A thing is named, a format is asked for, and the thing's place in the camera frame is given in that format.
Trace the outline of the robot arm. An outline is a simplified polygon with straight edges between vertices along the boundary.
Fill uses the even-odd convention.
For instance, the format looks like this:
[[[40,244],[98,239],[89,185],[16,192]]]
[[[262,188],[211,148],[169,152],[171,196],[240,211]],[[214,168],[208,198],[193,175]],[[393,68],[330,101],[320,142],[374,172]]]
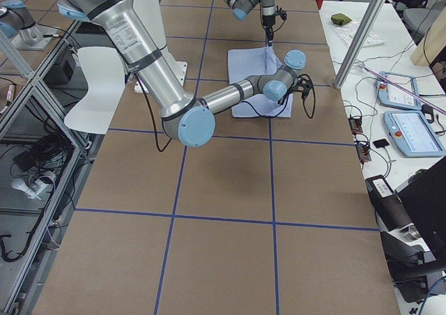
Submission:
[[[101,26],[134,73],[160,106],[167,136],[185,146],[206,144],[215,130],[215,115],[262,93],[279,102],[299,91],[306,98],[313,83],[302,73],[305,54],[291,50],[271,75],[251,75],[198,98],[183,89],[173,68],[134,9],[134,0],[58,0],[59,12],[74,20]]]
[[[246,19],[249,13],[260,5],[260,21],[262,29],[266,35],[268,46],[272,46],[275,32],[276,17],[280,17],[282,22],[287,19],[287,12],[276,4],[276,0],[223,0],[233,12],[233,15],[240,21]]]

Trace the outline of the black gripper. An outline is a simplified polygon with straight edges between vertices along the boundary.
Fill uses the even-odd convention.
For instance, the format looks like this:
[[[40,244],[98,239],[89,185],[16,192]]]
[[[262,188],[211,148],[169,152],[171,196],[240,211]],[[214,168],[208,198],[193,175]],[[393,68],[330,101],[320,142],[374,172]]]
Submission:
[[[261,24],[265,29],[268,46],[272,45],[274,39],[274,31],[272,28],[276,23],[277,16],[285,21],[287,19],[287,12],[276,5],[261,7]]]
[[[288,95],[294,92],[301,93],[302,103],[305,103],[310,92],[313,90],[313,81],[310,76],[298,76],[297,82],[288,89],[285,96],[279,100],[279,104],[282,105]]]

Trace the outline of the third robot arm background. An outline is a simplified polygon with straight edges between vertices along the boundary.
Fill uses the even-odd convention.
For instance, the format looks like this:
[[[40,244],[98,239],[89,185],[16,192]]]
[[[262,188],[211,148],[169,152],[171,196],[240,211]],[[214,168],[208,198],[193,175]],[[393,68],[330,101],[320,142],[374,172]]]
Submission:
[[[37,24],[23,1],[1,2],[1,32],[16,49],[43,50],[57,31],[55,27]]]

